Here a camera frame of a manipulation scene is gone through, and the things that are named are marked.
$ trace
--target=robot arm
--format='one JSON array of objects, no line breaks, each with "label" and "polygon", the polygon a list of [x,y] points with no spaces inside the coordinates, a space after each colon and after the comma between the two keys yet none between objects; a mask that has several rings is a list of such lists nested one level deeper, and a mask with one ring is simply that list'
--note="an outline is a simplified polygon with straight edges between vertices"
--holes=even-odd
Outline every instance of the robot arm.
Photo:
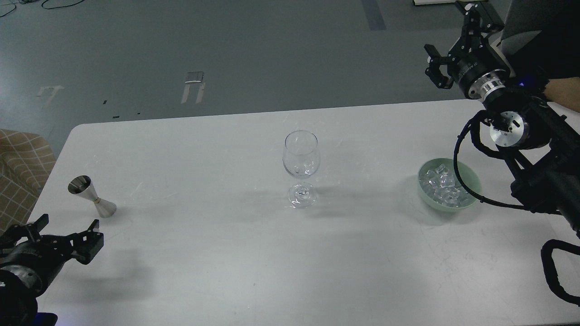
[{"label": "robot arm", "polygon": [[[566,116],[556,114],[542,98],[540,93],[548,80],[540,78],[541,72],[532,76],[532,83],[530,76],[507,79],[508,65],[488,43],[489,36],[503,28],[493,7],[485,2],[457,1],[456,5],[465,15],[461,37],[446,57],[433,45],[425,45],[429,55],[425,73],[438,88],[449,89],[457,83],[465,98],[479,99],[485,107],[458,136],[454,168],[459,182],[481,202],[563,215],[580,237],[580,135],[565,122]],[[441,73],[441,66],[447,66],[448,76]],[[481,143],[482,123],[490,127],[496,150]],[[506,162],[514,177],[512,196],[522,205],[490,200],[465,185],[457,168],[457,156],[468,133],[478,150]],[[550,151],[535,164],[522,153],[546,145]],[[542,248],[546,280],[559,298],[580,306],[580,297],[569,295],[560,286],[551,257],[553,249],[580,254],[580,247],[563,243],[550,240]]]},{"label": "robot arm", "polygon": [[[36,298],[55,279],[64,263],[87,265],[103,247],[99,220],[81,233],[41,236],[48,215],[36,222],[13,225],[0,236],[0,324],[29,326],[37,315]],[[21,238],[27,241],[17,244]]]}]

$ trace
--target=person's arm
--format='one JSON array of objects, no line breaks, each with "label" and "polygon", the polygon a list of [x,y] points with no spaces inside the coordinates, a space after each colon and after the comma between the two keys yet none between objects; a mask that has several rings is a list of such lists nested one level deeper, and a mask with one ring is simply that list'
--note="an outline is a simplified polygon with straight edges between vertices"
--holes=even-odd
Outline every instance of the person's arm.
[{"label": "person's arm", "polygon": [[550,101],[580,112],[580,77],[550,79],[544,95]]}]

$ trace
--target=gray floor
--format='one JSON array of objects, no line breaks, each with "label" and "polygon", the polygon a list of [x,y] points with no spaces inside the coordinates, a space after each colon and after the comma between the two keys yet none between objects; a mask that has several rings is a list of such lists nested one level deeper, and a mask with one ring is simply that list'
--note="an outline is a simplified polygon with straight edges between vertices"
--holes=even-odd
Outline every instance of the gray floor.
[{"label": "gray floor", "polygon": [[[371,30],[372,2],[18,4],[0,18],[0,128],[39,133],[58,154],[73,127],[93,122],[461,98],[423,73],[423,45],[443,52],[459,37],[454,5],[377,0],[386,29]],[[505,18],[510,1],[490,2]],[[199,85],[180,103],[188,71],[205,72],[197,104]],[[49,86],[64,89],[46,105],[53,90],[37,95]]]}]

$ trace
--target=green bowl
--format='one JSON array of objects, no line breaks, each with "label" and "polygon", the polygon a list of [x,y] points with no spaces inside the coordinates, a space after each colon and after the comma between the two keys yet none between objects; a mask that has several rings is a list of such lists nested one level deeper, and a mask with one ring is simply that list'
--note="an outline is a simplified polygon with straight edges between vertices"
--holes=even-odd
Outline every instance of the green bowl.
[{"label": "green bowl", "polygon": [[[429,195],[427,195],[425,193],[423,188],[421,188],[421,184],[419,183],[419,178],[422,175],[426,174],[428,170],[435,170],[441,164],[445,164],[445,166],[447,166],[449,168],[449,170],[451,170],[451,171],[453,170],[453,160],[450,160],[449,158],[435,158],[435,159],[423,164],[421,166],[421,169],[419,169],[419,173],[417,174],[417,187],[419,188],[419,196],[421,197],[421,199],[423,199],[425,203],[427,203],[429,206],[433,207],[434,209],[441,211],[441,212],[447,212],[447,213],[457,213],[457,212],[461,211],[462,209],[465,209],[465,208],[470,207],[473,204],[475,204],[477,202],[477,199],[475,199],[472,196],[469,196],[470,199],[467,200],[462,206],[448,207],[448,206],[444,206],[442,204],[439,204],[438,202],[436,202],[434,199],[432,199],[431,197],[429,197]],[[470,169],[469,166],[467,166],[461,162],[457,162],[457,166],[459,168],[459,173],[461,174],[461,178],[463,179],[463,182],[465,182],[465,184],[468,187],[470,187],[473,191],[475,191],[477,193],[481,193],[481,182],[479,181],[477,174],[475,174],[475,172],[473,172],[473,170]]]}]

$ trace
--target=glass base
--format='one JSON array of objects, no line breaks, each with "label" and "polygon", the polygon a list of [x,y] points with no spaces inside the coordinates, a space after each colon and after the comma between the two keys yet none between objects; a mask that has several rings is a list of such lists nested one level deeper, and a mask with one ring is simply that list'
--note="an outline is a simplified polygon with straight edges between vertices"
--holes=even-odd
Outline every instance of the glass base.
[{"label": "glass base", "polygon": [[290,190],[288,190],[288,199],[294,208],[308,207],[312,205],[317,198],[318,194],[316,193],[314,186],[310,183],[303,182],[295,184],[290,187]]}]

